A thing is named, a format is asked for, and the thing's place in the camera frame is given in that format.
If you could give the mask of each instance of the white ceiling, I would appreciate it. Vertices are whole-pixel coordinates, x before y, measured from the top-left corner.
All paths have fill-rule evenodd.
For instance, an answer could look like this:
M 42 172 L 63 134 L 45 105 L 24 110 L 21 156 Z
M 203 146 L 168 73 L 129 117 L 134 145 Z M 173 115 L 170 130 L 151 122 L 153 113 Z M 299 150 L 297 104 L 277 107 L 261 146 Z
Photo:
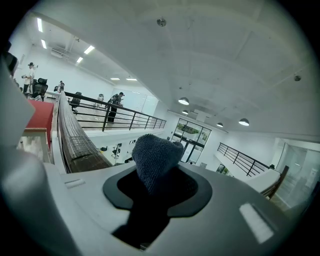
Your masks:
M 86 3 L 70 1 L 62 8 L 44 0 L 34 13 L 92 41 L 172 111 L 199 109 L 212 115 L 206 123 L 228 124 L 319 95 L 312 52 L 273 1 Z M 160 17 L 165 27 L 157 25 Z M 86 48 L 74 47 L 79 53 Z M 294 81 L 295 74 L 301 81 Z M 178 104 L 180 97 L 190 105 Z
M 97 49 L 92 50 L 89 54 L 85 54 L 84 51 L 91 44 L 85 42 L 81 38 L 78 38 L 72 33 L 45 20 L 42 21 L 43 32 L 40 32 L 38 30 L 37 17 L 32 13 L 25 17 L 25 21 L 28 35 L 34 45 L 42 47 L 41 40 L 45 40 L 49 50 L 54 48 L 64 52 L 63 58 L 75 65 L 78 58 L 83 57 L 81 63 L 78 64 L 81 68 L 107 80 L 110 84 L 115 86 L 142 86 L 139 81 L 126 80 L 126 78 L 129 77 L 134 78 L 134 76 L 130 75 L 122 67 Z M 111 80 L 110 78 L 120 78 L 120 80 Z

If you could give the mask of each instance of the recessed light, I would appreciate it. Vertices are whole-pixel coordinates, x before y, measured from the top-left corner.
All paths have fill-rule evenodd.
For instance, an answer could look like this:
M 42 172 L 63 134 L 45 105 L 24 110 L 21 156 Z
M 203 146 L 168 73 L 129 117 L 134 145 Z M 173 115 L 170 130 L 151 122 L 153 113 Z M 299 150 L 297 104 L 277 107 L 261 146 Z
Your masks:
M 189 105 L 189 100 L 186 97 L 182 97 L 178 100 L 183 105 Z
M 38 22 L 38 30 L 40 32 L 43 32 L 42 30 L 42 20 L 40 18 L 36 18 L 37 22 Z
M 44 49 L 47 49 L 46 41 L 41 39 L 41 43 Z
M 240 125 L 243 125 L 243 126 L 249 126 L 249 121 L 248 121 L 248 119 L 246 119 L 246 118 L 242 118 L 242 119 L 239 121 L 239 124 L 240 124 Z
M 90 46 L 84 51 L 84 53 L 85 53 L 85 54 L 88 54 L 88 53 L 90 53 L 93 49 L 94 49 L 94 47 L 93 47 L 92 45 L 90 45 Z

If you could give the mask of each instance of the air conditioner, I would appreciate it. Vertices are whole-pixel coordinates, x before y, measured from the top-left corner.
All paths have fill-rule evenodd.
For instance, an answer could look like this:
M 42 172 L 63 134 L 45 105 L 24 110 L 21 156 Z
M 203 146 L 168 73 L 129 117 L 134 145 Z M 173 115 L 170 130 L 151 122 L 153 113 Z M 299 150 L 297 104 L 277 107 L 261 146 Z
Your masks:
M 64 53 L 61 52 L 61 51 L 58 50 L 58 49 L 52 48 L 52 49 L 51 49 L 51 55 L 53 55 L 53 56 L 61 59 L 61 58 L 64 56 Z

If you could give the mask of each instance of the blue cloth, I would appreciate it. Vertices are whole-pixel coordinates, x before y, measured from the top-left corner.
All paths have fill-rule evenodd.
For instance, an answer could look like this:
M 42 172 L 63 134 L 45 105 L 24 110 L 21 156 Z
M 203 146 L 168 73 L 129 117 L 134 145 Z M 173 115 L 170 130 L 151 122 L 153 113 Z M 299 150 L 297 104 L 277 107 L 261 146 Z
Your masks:
M 163 190 L 168 173 L 181 160 L 184 146 L 178 142 L 170 142 L 152 134 L 138 138 L 132 151 L 132 159 L 136 164 L 137 175 L 146 187 L 149 195 L 155 196 Z

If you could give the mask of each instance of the black railing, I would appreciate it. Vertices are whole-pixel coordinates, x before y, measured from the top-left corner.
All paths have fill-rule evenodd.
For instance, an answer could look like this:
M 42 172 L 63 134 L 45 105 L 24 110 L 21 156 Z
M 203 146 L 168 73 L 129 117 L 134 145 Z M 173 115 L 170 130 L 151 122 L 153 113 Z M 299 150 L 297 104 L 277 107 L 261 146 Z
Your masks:
M 266 169 L 271 169 L 269 166 L 263 164 L 262 162 L 244 153 L 241 153 L 240 151 L 227 146 L 226 144 L 220 143 L 218 151 L 226 158 L 231 160 L 234 165 L 237 165 L 239 168 L 241 168 L 247 176 L 252 177 L 264 172 Z
M 73 99 L 80 99 L 88 102 L 95 103 L 96 107 L 91 105 L 84 105 L 74 103 L 75 101 L 69 100 L 69 105 L 72 107 L 74 113 L 82 116 L 95 117 L 92 118 L 77 118 L 78 122 L 87 123 L 88 126 L 81 126 L 83 129 L 101 129 L 103 132 L 106 129 L 163 129 L 166 125 L 166 120 L 144 114 L 129 108 L 114 105 L 94 98 L 85 97 L 78 94 L 65 92 L 67 97 Z M 78 112 L 75 108 L 83 108 L 83 112 Z M 102 126 L 93 126 L 93 124 L 102 124 Z

